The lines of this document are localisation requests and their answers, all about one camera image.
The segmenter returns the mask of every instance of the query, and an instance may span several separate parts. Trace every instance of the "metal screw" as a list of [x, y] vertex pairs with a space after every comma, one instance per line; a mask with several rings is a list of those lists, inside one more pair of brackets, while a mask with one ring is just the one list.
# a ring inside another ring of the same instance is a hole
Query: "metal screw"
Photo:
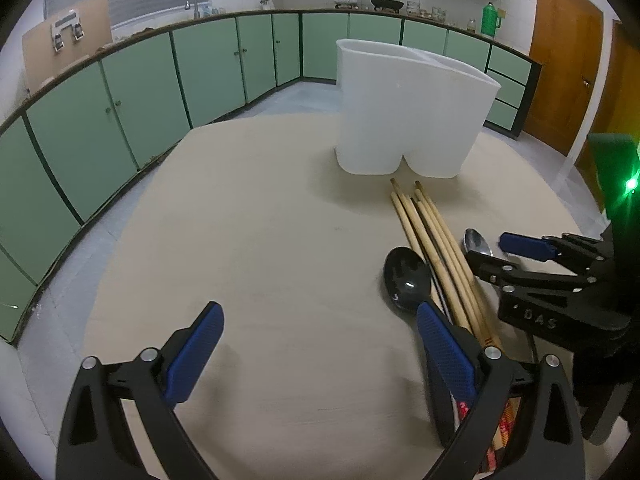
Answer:
[[488, 346], [487, 348], [484, 349], [484, 355], [486, 355], [489, 359], [500, 359], [500, 357], [502, 356], [502, 352], [500, 352], [499, 348], [496, 348], [495, 346]]
[[82, 368], [84, 368], [85, 370], [91, 370], [91, 368], [95, 367], [95, 365], [97, 364], [98, 359], [93, 356], [85, 357], [84, 360], [82, 360]]
[[158, 350], [155, 348], [145, 348], [142, 352], [140, 352], [140, 359], [143, 361], [150, 363], [158, 357]]
[[548, 356], [546, 356], [545, 361], [546, 361], [546, 364], [548, 364], [549, 366], [552, 366], [553, 368], [556, 368], [560, 365], [560, 359], [558, 359], [553, 354], [549, 354]]

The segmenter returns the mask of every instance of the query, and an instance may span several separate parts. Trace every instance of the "beige tabletop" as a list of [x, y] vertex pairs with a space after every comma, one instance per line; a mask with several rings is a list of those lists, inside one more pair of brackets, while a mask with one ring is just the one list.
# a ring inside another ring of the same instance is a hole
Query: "beige tabletop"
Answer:
[[[160, 347], [208, 301], [222, 305], [222, 339], [175, 410], [221, 480], [413, 480], [441, 451], [420, 347], [381, 282], [388, 251], [406, 245], [390, 176], [341, 170], [336, 139], [337, 117], [324, 114], [191, 131], [100, 283], [84, 352], [104, 363]], [[407, 192], [417, 178], [404, 163], [394, 176]], [[455, 236], [475, 227], [494, 250], [503, 231], [579, 232], [542, 178], [489, 134], [458, 177], [420, 180]], [[521, 333], [500, 324], [500, 334], [508, 355], [529, 357]], [[150, 472], [165, 478], [126, 409]]]

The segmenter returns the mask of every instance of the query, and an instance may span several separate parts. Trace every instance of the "wall faucet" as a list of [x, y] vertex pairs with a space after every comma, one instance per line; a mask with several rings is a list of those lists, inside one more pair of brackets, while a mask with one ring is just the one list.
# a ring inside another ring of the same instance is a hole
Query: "wall faucet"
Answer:
[[[194, 6], [193, 6], [193, 19], [197, 20], [200, 17], [200, 11], [198, 10], [198, 0], [194, 0]], [[191, 9], [191, 3], [190, 0], [187, 0], [187, 3], [184, 6], [184, 10], [189, 10]]]

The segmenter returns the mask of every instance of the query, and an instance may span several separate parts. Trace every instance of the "metal spoon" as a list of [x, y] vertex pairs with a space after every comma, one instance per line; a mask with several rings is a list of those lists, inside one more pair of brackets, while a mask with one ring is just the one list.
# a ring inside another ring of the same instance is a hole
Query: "metal spoon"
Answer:
[[[465, 253], [469, 251], [476, 251], [478, 253], [486, 254], [487, 256], [493, 256], [494, 252], [489, 247], [489, 244], [484, 239], [484, 237], [475, 229], [467, 229], [465, 231], [465, 237], [462, 238], [462, 247], [465, 250]], [[540, 358], [538, 356], [538, 347], [536, 346], [536, 341], [533, 339], [533, 336], [529, 332], [524, 332], [527, 337], [527, 343], [529, 345], [529, 349], [531, 350], [531, 358], [534, 363], [538, 363]]]
[[[415, 316], [420, 304], [430, 298], [431, 277], [431, 268], [407, 247], [396, 247], [386, 256], [385, 288], [393, 304], [402, 312]], [[451, 394], [429, 353], [426, 357], [433, 420], [442, 447], [447, 447], [456, 432]]]

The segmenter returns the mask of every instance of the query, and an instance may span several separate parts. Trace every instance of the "green kettle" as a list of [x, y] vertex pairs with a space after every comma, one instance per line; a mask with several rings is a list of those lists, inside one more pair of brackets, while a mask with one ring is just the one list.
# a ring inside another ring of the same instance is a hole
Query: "green kettle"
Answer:
[[494, 4], [489, 2], [484, 9], [482, 9], [482, 26], [480, 33], [486, 36], [495, 37], [495, 29], [500, 28], [502, 25], [502, 18], [498, 16], [498, 11], [495, 9]]

